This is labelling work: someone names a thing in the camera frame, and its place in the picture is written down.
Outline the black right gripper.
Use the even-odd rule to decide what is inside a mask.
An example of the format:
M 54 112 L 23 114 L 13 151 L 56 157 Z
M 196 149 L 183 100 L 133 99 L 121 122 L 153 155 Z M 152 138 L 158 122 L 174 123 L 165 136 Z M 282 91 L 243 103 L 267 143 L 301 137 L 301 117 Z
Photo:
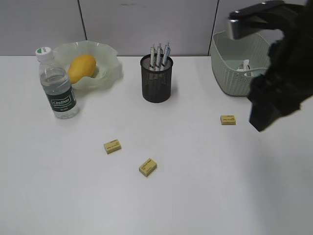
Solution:
M 247 96 L 249 122 L 258 132 L 300 110 L 301 103 L 313 95 L 313 46 L 300 43 L 279 54 L 280 45 L 277 41 L 270 46 L 270 65 L 253 79 Z

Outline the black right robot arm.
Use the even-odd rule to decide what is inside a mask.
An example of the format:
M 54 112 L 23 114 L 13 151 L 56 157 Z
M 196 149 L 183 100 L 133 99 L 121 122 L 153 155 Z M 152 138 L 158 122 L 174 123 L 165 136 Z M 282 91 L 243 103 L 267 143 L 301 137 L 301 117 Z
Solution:
M 270 51 L 270 66 L 253 79 L 249 122 L 259 132 L 300 109 L 313 95 L 313 2 L 307 1 L 290 31 Z

